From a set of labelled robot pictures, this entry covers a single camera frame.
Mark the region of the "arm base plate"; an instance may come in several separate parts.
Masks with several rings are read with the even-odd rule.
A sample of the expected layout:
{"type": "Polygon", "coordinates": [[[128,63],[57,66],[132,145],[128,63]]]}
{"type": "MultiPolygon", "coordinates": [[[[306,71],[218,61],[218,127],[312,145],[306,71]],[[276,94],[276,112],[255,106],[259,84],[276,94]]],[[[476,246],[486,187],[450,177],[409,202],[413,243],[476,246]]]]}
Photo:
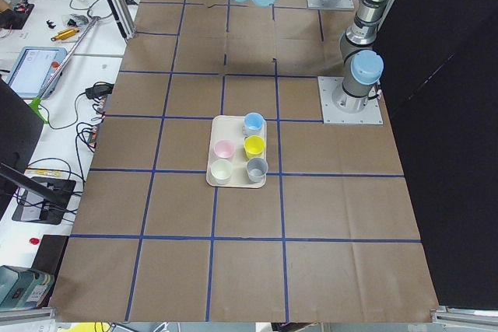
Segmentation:
{"type": "Polygon", "coordinates": [[[321,112],[325,124],[382,125],[379,99],[372,88],[363,98],[343,91],[343,77],[318,76],[321,112]]]}
{"type": "Polygon", "coordinates": [[[307,0],[309,9],[331,10],[331,11],[352,11],[354,10],[353,0],[331,0],[323,2],[321,0],[307,0]]]}

